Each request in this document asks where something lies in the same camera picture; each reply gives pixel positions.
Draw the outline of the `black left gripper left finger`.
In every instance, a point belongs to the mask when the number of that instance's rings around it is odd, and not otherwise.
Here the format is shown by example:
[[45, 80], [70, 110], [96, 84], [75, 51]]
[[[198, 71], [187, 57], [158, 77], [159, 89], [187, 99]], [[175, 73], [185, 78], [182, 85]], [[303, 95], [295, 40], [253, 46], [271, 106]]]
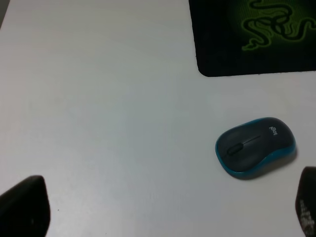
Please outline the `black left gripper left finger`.
[[45, 179], [30, 176], [0, 196], [2, 237], [44, 237], [50, 224]]

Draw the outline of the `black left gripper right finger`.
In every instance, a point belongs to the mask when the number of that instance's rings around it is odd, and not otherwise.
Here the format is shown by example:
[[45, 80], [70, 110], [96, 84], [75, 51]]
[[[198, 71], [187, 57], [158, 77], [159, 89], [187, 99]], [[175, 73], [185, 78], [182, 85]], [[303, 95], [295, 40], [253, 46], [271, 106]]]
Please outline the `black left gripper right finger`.
[[296, 214], [306, 237], [316, 236], [316, 167], [306, 166], [295, 200]]

